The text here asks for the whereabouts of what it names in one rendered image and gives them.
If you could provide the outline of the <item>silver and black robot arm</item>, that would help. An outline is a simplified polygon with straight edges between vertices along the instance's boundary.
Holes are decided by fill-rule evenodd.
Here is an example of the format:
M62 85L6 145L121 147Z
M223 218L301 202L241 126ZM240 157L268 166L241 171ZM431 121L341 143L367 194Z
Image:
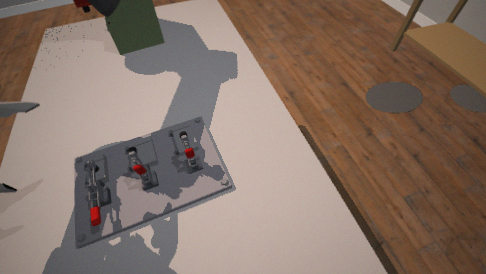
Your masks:
M120 0L87 0L93 7L95 7L102 15L109 17Z

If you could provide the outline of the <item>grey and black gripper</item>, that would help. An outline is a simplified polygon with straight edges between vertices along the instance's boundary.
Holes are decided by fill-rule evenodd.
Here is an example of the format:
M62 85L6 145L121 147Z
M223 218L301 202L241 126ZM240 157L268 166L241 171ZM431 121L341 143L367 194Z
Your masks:
M40 104L35 102L0 102L0 118L8 118L19 112L27 113L38 106L40 106ZM0 193L11 193L16 191L17 189L4 183L0 183Z

